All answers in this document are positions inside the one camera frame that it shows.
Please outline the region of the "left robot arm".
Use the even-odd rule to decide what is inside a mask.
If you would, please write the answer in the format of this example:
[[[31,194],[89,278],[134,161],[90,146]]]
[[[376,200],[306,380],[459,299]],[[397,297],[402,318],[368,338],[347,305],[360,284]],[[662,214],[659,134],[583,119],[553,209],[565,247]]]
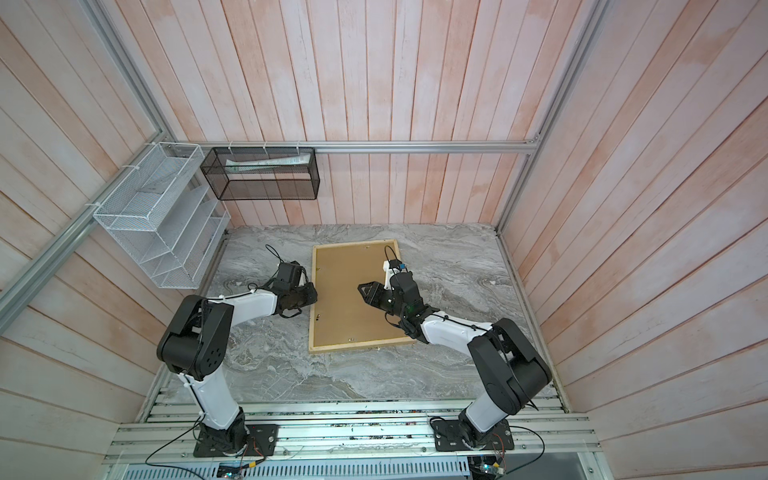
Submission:
[[[265,285],[246,293],[183,299],[158,343],[157,357],[182,380],[200,409],[200,445],[226,456],[246,449],[245,414],[222,371],[231,328],[274,315],[291,318],[316,302],[314,284],[296,261],[280,262]]]

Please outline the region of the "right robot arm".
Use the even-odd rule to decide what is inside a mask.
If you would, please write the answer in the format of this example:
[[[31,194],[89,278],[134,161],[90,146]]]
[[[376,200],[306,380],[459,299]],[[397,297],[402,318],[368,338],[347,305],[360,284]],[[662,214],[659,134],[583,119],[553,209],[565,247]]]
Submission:
[[[384,283],[360,284],[358,292],[367,305],[397,318],[394,326],[408,337],[473,361],[484,393],[456,420],[429,419],[440,451],[485,447],[498,437],[498,427],[508,426],[509,416],[532,404],[553,380],[550,367],[513,320],[488,323],[451,316],[424,302],[410,272],[388,272]]]

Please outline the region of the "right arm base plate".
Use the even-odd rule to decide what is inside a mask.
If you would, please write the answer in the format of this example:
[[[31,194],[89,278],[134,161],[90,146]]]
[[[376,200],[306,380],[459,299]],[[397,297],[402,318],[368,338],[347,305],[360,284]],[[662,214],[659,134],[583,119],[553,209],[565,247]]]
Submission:
[[[447,420],[431,417],[429,426],[434,434],[435,449],[439,452],[465,450],[496,450],[501,452],[515,449],[509,423],[502,420],[487,432],[479,432],[464,420]]]

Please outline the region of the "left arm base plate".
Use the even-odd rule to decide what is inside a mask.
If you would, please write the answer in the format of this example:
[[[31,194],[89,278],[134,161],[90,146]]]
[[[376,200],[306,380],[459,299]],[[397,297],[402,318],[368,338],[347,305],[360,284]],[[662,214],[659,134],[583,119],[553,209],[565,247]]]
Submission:
[[[269,457],[274,454],[278,432],[277,424],[233,424],[227,430],[201,425],[193,456],[212,458],[245,454]]]

